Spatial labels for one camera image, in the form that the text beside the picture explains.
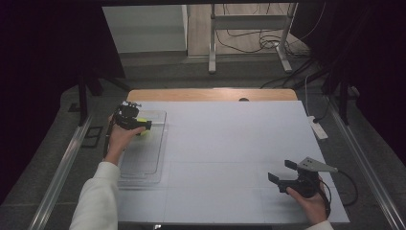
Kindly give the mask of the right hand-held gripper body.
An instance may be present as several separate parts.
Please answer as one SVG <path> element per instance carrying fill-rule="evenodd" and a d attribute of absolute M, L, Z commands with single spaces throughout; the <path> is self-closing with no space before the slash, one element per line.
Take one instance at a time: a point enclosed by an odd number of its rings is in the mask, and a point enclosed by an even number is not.
<path fill-rule="evenodd" d="M 290 187 L 305 198 L 316 195 L 320 188 L 319 172 L 337 173 L 338 169 L 322 163 L 310 157 L 300 163 L 296 163 L 298 178 L 295 180 L 280 180 L 278 187 L 281 193 L 287 193 L 286 188 Z"/>

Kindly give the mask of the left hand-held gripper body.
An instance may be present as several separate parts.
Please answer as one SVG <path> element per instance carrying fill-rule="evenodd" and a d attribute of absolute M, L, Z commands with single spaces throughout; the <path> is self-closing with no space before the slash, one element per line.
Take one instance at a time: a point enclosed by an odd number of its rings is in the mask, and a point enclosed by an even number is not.
<path fill-rule="evenodd" d="M 131 130 L 140 126 L 140 123 L 137 120 L 139 114 L 137 103 L 124 101 L 118 105 L 114 114 L 113 121 L 119 127 Z"/>

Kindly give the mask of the yellow tennis ball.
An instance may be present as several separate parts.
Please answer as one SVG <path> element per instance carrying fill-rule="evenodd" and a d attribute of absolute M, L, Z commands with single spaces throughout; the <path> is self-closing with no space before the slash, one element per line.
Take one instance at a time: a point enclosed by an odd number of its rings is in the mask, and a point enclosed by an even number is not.
<path fill-rule="evenodd" d="M 146 121 L 149 121 L 149 120 L 144 119 L 144 118 L 139 118 L 139 119 L 137 120 L 137 122 L 138 122 L 138 121 L 140 121 L 140 122 L 146 122 Z M 139 133 L 139 136 L 145 135 L 147 132 L 148 132 L 148 130 L 145 129 L 144 131 L 142 131 L 141 133 Z"/>

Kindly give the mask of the clear plastic container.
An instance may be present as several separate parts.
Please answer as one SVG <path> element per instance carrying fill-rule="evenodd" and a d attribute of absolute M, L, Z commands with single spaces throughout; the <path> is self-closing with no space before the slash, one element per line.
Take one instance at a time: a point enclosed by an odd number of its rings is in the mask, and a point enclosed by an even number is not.
<path fill-rule="evenodd" d="M 168 133 L 167 112 L 144 110 L 139 118 L 150 120 L 152 126 L 145 135 L 134 137 L 120 158 L 118 184 L 122 189 L 150 186 L 161 180 Z"/>

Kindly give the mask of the person's right hand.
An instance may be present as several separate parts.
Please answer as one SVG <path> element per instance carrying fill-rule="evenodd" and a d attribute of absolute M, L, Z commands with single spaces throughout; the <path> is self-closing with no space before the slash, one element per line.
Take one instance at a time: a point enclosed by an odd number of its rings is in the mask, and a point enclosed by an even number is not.
<path fill-rule="evenodd" d="M 311 226 L 327 220 L 325 202 L 319 194 L 311 198 L 305 198 L 290 187 L 287 187 L 286 191 L 302 207 Z"/>

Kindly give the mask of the person's left hand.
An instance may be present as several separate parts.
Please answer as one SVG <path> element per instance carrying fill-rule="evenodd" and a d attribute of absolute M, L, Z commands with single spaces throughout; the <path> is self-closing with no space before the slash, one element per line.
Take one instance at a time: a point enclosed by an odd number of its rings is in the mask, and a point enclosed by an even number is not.
<path fill-rule="evenodd" d="M 105 162 L 118 165 L 120 157 L 124 149 L 130 143 L 131 139 L 145 130 L 146 128 L 144 126 L 126 130 L 120 126 L 114 125 L 111 130 L 107 153 L 105 154 L 103 160 Z"/>

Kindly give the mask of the white table cover board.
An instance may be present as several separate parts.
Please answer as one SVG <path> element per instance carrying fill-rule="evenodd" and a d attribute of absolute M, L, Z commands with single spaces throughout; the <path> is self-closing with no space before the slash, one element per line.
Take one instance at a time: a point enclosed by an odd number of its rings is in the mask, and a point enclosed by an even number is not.
<path fill-rule="evenodd" d="M 285 102 L 144 102 L 167 114 L 161 179 L 119 192 L 119 220 L 152 224 L 304 223 L 268 179 L 294 179 L 287 160 L 321 160 L 305 110 Z"/>

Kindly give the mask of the white power strip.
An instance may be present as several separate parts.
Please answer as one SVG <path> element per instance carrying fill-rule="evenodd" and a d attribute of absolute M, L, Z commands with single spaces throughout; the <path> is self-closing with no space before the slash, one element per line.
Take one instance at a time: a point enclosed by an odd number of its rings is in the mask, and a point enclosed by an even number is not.
<path fill-rule="evenodd" d="M 308 121 L 317 139 L 326 140 L 328 138 L 322 126 L 319 123 L 315 122 L 314 116 L 309 116 Z"/>

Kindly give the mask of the black metal stand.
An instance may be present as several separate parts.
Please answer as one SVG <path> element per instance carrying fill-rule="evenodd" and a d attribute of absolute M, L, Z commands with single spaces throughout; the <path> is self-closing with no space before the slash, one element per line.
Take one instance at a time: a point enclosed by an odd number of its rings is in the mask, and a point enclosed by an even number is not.
<path fill-rule="evenodd" d="M 356 96 L 349 94 L 350 83 L 346 74 L 330 73 L 322 85 L 324 95 L 331 97 L 335 91 L 338 91 L 338 114 L 345 125 L 349 124 L 348 120 L 348 100 L 355 100 Z"/>
<path fill-rule="evenodd" d="M 78 76 L 79 103 L 73 104 L 70 107 L 72 111 L 79 113 L 79 127 L 82 127 L 85 124 L 86 119 L 89 117 L 87 90 L 90 90 L 90 93 L 93 96 L 102 95 L 103 88 L 100 79 L 116 85 L 125 92 L 130 92 L 132 90 L 129 85 L 123 83 L 117 78 L 108 76 L 98 68 L 93 68 L 88 73 L 80 74 Z"/>

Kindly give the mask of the wooden table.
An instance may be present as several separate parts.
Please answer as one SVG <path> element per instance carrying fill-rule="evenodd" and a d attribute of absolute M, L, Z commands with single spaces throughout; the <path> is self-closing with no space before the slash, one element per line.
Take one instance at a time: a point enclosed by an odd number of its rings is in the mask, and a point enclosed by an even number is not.
<path fill-rule="evenodd" d="M 137 89 L 128 93 L 132 102 L 249 102 L 297 101 L 291 89 L 213 88 L 213 89 Z"/>

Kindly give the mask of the white cabinet panel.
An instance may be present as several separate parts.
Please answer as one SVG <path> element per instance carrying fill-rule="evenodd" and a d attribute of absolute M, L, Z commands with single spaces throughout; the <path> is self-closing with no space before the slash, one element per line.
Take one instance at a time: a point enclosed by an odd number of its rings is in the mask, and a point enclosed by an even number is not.
<path fill-rule="evenodd" d="M 119 53 L 187 50 L 186 5 L 103 7 Z"/>

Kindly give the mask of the dark curtain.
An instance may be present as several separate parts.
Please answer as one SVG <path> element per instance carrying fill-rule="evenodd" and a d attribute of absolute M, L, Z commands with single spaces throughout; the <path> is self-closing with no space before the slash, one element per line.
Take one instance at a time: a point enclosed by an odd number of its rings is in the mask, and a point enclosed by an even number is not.
<path fill-rule="evenodd" d="M 102 6 L 86 0 L 0 0 L 0 204 L 79 78 L 122 78 Z"/>
<path fill-rule="evenodd" d="M 406 0 L 301 2 L 291 33 L 324 65 L 349 54 L 338 71 L 357 106 L 406 165 Z"/>

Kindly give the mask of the black floor frame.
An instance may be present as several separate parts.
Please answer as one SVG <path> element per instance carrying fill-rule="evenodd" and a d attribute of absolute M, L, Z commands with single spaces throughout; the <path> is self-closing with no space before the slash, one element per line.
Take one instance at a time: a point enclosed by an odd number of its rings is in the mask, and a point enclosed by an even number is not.
<path fill-rule="evenodd" d="M 83 138 L 81 146 L 85 149 L 94 149 L 98 146 L 98 143 L 102 137 L 102 126 L 91 126 L 87 129 L 87 132 Z"/>

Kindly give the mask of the aluminium rail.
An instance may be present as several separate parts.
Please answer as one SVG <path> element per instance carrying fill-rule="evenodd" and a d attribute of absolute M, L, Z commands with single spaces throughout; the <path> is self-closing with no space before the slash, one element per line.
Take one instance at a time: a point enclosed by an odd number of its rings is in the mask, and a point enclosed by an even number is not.
<path fill-rule="evenodd" d="M 367 158 L 367 155 L 361 148 L 358 140 L 350 129 L 349 125 L 346 125 L 342 120 L 339 111 L 338 105 L 334 100 L 327 98 L 327 101 L 330 104 L 330 113 L 333 116 L 335 123 L 340 129 L 344 139 L 347 142 L 347 145 L 350 148 L 360 171 L 364 175 L 369 187 L 372 190 L 372 193 L 382 210 L 386 220 L 389 222 L 392 230 L 406 230 L 406 220 L 398 211 L 395 202 L 391 198 L 389 192 L 384 187 L 384 184 L 378 178 L 377 173 L 372 168 L 372 164 Z"/>
<path fill-rule="evenodd" d="M 45 229 L 92 120 L 93 116 L 89 115 L 81 123 L 81 125 L 76 128 L 73 137 L 71 138 L 70 143 L 64 152 L 61 161 L 59 162 L 54 177 L 52 178 L 44 197 L 36 209 L 28 230 Z"/>

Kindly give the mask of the grey metal desk frame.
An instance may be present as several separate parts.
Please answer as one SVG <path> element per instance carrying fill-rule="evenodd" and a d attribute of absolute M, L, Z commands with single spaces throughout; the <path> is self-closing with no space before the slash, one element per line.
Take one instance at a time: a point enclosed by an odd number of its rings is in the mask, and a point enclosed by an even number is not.
<path fill-rule="evenodd" d="M 217 30 L 282 30 L 281 39 L 275 50 L 279 56 L 283 70 L 286 73 L 291 73 L 292 67 L 286 57 L 284 45 L 292 25 L 296 6 L 296 3 L 291 3 L 286 15 L 218 15 L 214 11 L 214 4 L 211 4 L 209 73 L 214 74 L 216 71 L 214 34 Z"/>

